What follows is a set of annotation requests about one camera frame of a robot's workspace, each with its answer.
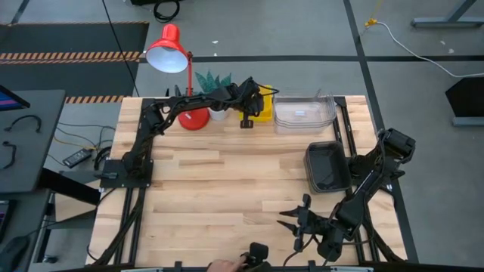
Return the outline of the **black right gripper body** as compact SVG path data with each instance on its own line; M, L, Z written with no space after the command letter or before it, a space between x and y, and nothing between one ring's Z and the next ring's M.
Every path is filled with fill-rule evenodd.
M297 218L297 224L294 231L294 236L296 237L293 248L296 251L303 250L303 235L328 235L329 232L329 221L327 218L322 218L316 215L309 208L312 203L312 198L310 195L305 193L302 196L302 206L297 206L294 210L294 216Z

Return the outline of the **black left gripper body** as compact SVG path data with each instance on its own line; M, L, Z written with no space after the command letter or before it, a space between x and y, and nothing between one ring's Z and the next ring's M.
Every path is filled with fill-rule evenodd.
M243 118L240 121L241 128L253 128L253 120L250 116L258 117L264 109L263 97L260 94L259 85L253 78L246 79L238 89L240 91L240 111Z

